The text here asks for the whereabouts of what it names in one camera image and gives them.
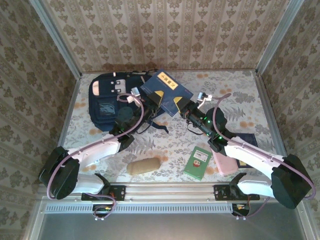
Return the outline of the blue book with yellow label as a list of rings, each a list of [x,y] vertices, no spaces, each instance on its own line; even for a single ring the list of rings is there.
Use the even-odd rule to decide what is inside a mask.
[[[236,133],[236,135],[238,137],[240,137],[242,140],[244,140],[245,142],[247,142],[255,147],[258,147],[256,137],[253,133]],[[239,169],[251,169],[252,168],[252,166],[250,166],[249,164],[247,164],[243,161],[240,161],[239,159],[236,159],[236,163],[237,163],[237,166]]]
[[[140,88],[147,95],[155,91],[162,91],[163,97],[160,107],[171,117],[178,112],[177,106],[174,103],[175,97],[184,97],[190,100],[194,95],[163,69],[157,71]]]

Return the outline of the aluminium side rail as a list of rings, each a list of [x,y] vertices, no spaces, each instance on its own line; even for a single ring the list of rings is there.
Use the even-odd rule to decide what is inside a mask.
[[[64,145],[64,142],[65,142],[65,139],[66,139],[66,135],[67,135],[67,131],[68,131],[69,124],[70,124],[70,120],[71,120],[71,117],[72,117],[73,109],[74,109],[74,106],[75,106],[75,103],[76,103],[76,99],[77,99],[77,95],[78,95],[78,92],[79,92],[79,89],[80,89],[80,84],[81,84],[81,77],[78,78],[76,80],[76,82],[75,82],[75,86],[74,86],[74,89],[73,89],[73,92],[72,92],[72,96],[70,98],[70,102],[69,102],[68,109],[67,109],[67,112],[66,112],[66,116],[65,116],[64,123],[63,123],[63,127],[62,127],[62,130],[61,130],[61,133],[60,133],[60,137],[59,137],[59,140],[58,140],[58,143],[57,143],[58,147]]]
[[[263,79],[259,73],[253,73],[258,96],[266,119],[266,124],[258,124],[262,125],[264,128],[268,128],[268,134],[264,134],[262,131],[261,133],[256,134],[258,146],[273,155],[286,157],[288,154],[284,146]]]

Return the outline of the floral table cover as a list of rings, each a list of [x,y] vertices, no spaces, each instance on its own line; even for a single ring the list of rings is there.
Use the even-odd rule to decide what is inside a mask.
[[[195,101],[200,92],[215,98],[229,94],[219,107],[227,118],[227,129],[233,133],[268,134],[265,114],[259,98],[254,71],[172,71],[170,75],[193,93]],[[89,115],[89,85],[96,77],[94,73],[84,74],[80,81],[65,142],[66,149],[77,148],[97,141],[104,133],[96,128]],[[134,142],[113,157],[99,160],[84,168],[88,175],[99,173],[110,182],[192,182],[194,178],[184,173],[184,168],[195,147],[208,150],[208,139],[199,130],[187,125],[179,115],[162,114],[155,123],[165,126],[164,130],[149,127],[142,134],[134,136]],[[146,158],[159,158],[160,168],[138,175],[127,173],[127,165]]]

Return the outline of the pink pencil case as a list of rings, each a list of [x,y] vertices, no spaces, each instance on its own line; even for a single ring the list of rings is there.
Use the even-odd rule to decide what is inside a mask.
[[[239,167],[235,158],[224,156],[223,154],[214,151],[212,152],[212,155],[220,175],[227,176],[238,171]]]

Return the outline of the aluminium frame post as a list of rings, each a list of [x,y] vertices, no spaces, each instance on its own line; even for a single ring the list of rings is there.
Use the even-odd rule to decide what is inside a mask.
[[[290,0],[255,71],[263,74],[305,0]]]
[[[74,58],[72,57],[71,52],[68,50],[68,47],[60,34],[57,25],[54,23],[54,20],[50,16],[48,10],[46,9],[42,0],[29,0],[30,4],[33,6],[40,20],[42,21],[45,29],[49,33],[53,42],[58,48],[58,51],[65,60],[67,66],[75,77],[76,81],[81,79],[82,73],[78,68]]]

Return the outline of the aluminium mounting rail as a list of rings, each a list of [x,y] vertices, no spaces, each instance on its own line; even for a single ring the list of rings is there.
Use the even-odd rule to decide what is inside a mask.
[[[226,182],[112,183],[124,185],[124,201],[118,203],[206,203],[216,202],[214,185]]]

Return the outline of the grey metal panel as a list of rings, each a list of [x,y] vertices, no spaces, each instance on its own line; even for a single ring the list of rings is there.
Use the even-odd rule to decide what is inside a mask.
[[[38,240],[307,240],[294,214],[260,213],[236,220],[229,214],[48,214]]]

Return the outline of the green notebook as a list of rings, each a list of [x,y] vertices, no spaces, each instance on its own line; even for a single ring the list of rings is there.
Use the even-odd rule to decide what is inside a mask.
[[[202,180],[205,175],[212,152],[195,146],[183,172],[197,180]]]

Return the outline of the tan fabric pencil pouch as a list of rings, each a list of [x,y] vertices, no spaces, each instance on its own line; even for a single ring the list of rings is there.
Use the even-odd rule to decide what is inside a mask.
[[[126,172],[129,175],[140,175],[158,170],[161,166],[161,161],[157,157],[144,158],[138,161],[131,162],[126,167]]]

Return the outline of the navy blue backpack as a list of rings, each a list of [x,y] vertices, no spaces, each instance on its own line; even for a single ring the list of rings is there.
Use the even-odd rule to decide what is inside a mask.
[[[150,99],[149,94],[146,94],[141,89],[141,86],[151,77],[152,74],[148,71],[133,71],[104,73],[93,79],[88,89],[88,109],[90,119],[95,127],[103,132],[109,132],[113,128],[121,108],[140,107],[141,109],[139,103],[128,103],[128,96],[122,96],[120,98],[118,95],[122,93],[131,93],[132,88],[138,87],[141,103],[142,99]],[[164,130],[166,133],[169,132],[166,126],[161,126],[162,129],[160,130]]]

